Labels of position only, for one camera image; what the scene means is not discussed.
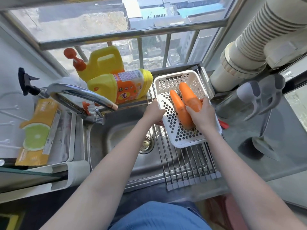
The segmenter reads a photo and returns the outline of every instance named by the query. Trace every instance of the dish soap bottle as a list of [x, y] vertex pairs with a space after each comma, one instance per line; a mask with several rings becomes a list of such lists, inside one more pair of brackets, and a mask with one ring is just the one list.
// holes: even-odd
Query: dish soap bottle
[[144, 96], [153, 81], [150, 71], [139, 69], [129, 72], [103, 74], [87, 82], [87, 87], [116, 104]]
[[73, 59], [73, 66], [77, 70], [79, 77], [85, 82], [101, 74], [125, 71], [122, 57], [116, 46], [104, 47], [93, 51], [87, 63], [77, 58], [77, 52], [73, 48], [65, 49], [64, 55], [68, 59]]

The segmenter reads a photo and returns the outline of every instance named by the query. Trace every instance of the white pipe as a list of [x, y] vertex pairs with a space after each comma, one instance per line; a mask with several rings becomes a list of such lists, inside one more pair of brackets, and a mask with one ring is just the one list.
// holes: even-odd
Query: white pipe
[[242, 80], [255, 77], [266, 66], [265, 45], [306, 26], [307, 0], [267, 0], [243, 33], [221, 55], [221, 65], [210, 77], [215, 90], [229, 91]]

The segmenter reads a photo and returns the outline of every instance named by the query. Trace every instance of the orange carrot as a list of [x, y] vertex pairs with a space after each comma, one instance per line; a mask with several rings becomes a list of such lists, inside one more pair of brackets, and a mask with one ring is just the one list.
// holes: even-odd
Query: orange carrot
[[197, 98], [194, 92], [185, 82], [179, 84], [179, 90], [182, 94], [182, 98], [185, 104], [191, 107], [195, 112], [200, 112], [203, 106], [203, 103]]
[[176, 112], [178, 113], [179, 121], [181, 122], [182, 126], [185, 129], [191, 130], [192, 128], [195, 127], [195, 125], [192, 121], [190, 114], [185, 108], [185, 104], [183, 104], [183, 101], [181, 100], [181, 98], [178, 96], [178, 94], [174, 90], [170, 91], [170, 95], [174, 103], [174, 108]]

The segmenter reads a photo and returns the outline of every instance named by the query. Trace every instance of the person's left hand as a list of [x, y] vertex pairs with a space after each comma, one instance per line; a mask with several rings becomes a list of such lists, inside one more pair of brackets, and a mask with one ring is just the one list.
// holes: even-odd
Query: person's left hand
[[162, 117], [166, 112], [165, 109], [159, 109], [158, 101], [155, 99], [153, 102], [146, 108], [144, 112], [143, 118], [146, 119], [148, 122], [157, 125], [162, 125]]

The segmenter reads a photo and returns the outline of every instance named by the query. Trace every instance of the white plastic basket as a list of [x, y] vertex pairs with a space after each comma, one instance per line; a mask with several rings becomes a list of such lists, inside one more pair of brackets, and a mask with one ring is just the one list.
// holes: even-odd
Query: white plastic basket
[[[180, 82], [187, 83], [198, 98], [203, 98], [205, 95], [207, 96], [198, 74], [193, 70], [159, 76], [154, 80], [153, 86], [155, 88], [159, 108], [166, 109], [166, 113], [162, 120], [167, 135], [169, 136], [172, 145], [177, 148], [184, 148], [206, 142], [206, 139], [196, 128], [193, 131], [187, 131], [184, 129], [178, 120], [169, 92], [173, 89], [182, 98], [179, 90]], [[222, 128], [217, 116], [216, 128], [218, 132], [222, 134]]]

